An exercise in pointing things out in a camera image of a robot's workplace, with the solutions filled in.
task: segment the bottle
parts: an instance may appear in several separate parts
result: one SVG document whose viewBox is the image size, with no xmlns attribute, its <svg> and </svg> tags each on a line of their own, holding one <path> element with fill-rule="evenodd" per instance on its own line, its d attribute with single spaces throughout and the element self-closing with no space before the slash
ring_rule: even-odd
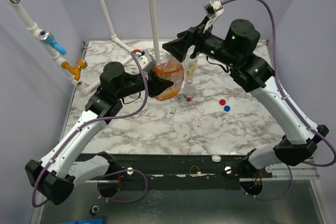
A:
<svg viewBox="0 0 336 224">
<path fill-rule="evenodd" d="M 195 84 L 193 84 L 193 79 L 187 78 L 183 87 L 183 97 L 190 102 L 194 99 L 196 93 Z"/>
<path fill-rule="evenodd" d="M 155 97 L 158 101 L 164 101 L 175 97 L 181 90 L 184 79 L 184 68 L 171 54 L 166 52 L 165 57 L 154 67 L 158 77 L 173 81 L 174 85 L 167 88 L 160 95 Z"/>
<path fill-rule="evenodd" d="M 184 64 L 186 78 L 194 78 L 196 75 L 198 56 L 195 59 L 190 58 L 190 55 L 193 53 L 194 49 L 195 49 L 195 46 L 192 45 L 191 47 L 189 47 L 188 52 L 187 52 L 187 56 L 185 60 L 186 63 Z"/>
</svg>

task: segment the blue valve handle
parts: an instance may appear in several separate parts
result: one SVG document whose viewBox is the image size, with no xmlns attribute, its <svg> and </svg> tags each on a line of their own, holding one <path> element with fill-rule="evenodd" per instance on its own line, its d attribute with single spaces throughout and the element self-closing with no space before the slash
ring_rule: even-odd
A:
<svg viewBox="0 0 336 224">
<path fill-rule="evenodd" d="M 47 44 L 54 48 L 61 55 L 65 55 L 67 53 L 67 51 L 57 41 L 55 41 L 54 35 L 48 30 L 41 31 L 38 35 L 38 39 L 44 44 Z"/>
</svg>

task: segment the gray floor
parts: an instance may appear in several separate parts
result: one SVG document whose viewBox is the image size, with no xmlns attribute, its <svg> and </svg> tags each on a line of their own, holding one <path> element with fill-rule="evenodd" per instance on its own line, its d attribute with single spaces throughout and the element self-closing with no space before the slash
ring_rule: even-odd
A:
<svg viewBox="0 0 336 224">
<path fill-rule="evenodd" d="M 105 224 L 291 224 L 322 223 L 309 180 L 295 180 L 292 192 L 282 200 L 259 201 L 241 191 L 194 190 L 149 191 L 133 204 L 105 203 L 98 200 L 96 183 L 86 183 L 74 190 L 60 206 L 48 204 L 42 224 L 90 219 L 89 209 L 97 205 L 97 217 Z M 286 181 L 264 182 L 261 195 L 282 194 Z M 119 199 L 131 199 L 140 192 L 120 192 Z"/>
</svg>

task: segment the marble pattern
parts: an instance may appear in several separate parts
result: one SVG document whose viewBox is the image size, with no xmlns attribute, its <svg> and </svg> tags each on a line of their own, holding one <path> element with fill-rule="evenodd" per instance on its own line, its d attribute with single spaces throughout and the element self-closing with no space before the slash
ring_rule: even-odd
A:
<svg viewBox="0 0 336 224">
<path fill-rule="evenodd" d="M 154 54 L 152 41 L 125 43 L 131 48 L 141 48 Z M 255 54 L 269 61 L 265 41 L 259 42 Z M 91 41 L 85 58 L 89 66 L 82 72 L 81 81 L 93 83 L 107 62 L 122 61 L 126 56 L 124 49 L 110 41 Z M 133 61 L 125 69 L 131 73 L 138 72 Z M 252 148 L 264 147 L 281 139 L 284 133 L 268 111 L 245 93 L 229 74 L 218 66 L 208 64 L 205 57 L 198 60 L 194 83 L 196 96 L 192 102 L 184 101 L 181 92 L 166 101 L 149 98 L 141 113 L 112 121 L 83 152 L 246 154 Z M 92 94 L 82 97 L 75 93 L 66 132 L 76 122 Z M 231 107 L 229 112 L 225 112 L 218 103 L 220 99 L 227 101 Z M 139 99 L 125 105 L 120 114 L 135 111 L 141 103 L 142 99 Z"/>
</svg>

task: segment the red disc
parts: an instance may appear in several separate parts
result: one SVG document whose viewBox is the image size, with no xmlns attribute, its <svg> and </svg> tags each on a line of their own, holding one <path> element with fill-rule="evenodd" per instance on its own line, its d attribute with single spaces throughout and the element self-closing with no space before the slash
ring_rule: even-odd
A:
<svg viewBox="0 0 336 224">
<path fill-rule="evenodd" d="M 221 99 L 221 100 L 219 101 L 219 103 L 220 103 L 220 105 L 225 105 L 226 101 L 225 101 L 224 99 Z"/>
</svg>

